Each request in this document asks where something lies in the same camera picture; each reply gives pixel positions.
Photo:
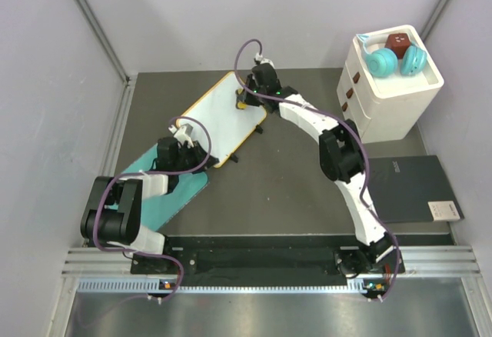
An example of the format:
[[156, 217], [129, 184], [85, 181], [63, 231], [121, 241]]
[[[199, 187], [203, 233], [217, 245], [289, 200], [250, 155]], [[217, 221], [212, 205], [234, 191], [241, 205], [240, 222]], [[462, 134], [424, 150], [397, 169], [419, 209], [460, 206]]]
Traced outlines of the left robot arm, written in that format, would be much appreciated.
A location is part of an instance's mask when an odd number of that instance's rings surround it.
[[102, 251], [148, 253], [156, 272], [169, 271], [174, 254], [158, 229], [204, 188], [206, 170], [217, 163], [209, 145], [189, 137], [160, 138], [121, 174], [94, 180], [81, 236]]

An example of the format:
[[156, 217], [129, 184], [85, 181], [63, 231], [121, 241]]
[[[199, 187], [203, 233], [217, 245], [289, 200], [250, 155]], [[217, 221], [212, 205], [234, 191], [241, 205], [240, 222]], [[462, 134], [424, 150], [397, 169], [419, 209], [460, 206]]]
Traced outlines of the yellow black whiteboard eraser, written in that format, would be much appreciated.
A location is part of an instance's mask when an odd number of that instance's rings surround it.
[[235, 91], [235, 95], [236, 95], [235, 107], [239, 110], [246, 109], [248, 107], [248, 104], [246, 103], [247, 92], [243, 88], [238, 88]]

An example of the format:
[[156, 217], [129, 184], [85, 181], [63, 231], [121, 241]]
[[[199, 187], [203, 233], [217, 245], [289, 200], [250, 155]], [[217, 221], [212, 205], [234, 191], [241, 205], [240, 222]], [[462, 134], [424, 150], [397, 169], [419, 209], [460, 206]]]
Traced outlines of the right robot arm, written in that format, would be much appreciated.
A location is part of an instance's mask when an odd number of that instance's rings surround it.
[[282, 86], [273, 65], [266, 61], [255, 62], [236, 99], [238, 104], [262, 106], [278, 114], [316, 141], [321, 171], [341, 191], [359, 242], [357, 250], [339, 253], [340, 270], [353, 276], [383, 267], [394, 243], [377, 218], [367, 189], [367, 157], [353, 121], [340, 122], [321, 114], [292, 87]]

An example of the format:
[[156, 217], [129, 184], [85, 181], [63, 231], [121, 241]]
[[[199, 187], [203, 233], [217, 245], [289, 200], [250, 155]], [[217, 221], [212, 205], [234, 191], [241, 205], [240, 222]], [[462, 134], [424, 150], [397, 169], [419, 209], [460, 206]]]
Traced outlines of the yellow framed whiteboard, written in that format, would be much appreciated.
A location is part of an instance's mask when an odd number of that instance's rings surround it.
[[192, 127], [191, 138], [208, 148], [211, 138], [211, 156], [220, 168], [242, 143], [266, 119], [263, 107], [236, 107], [236, 91], [241, 88], [235, 74], [227, 73], [218, 83], [204, 93], [189, 107], [175, 125]]

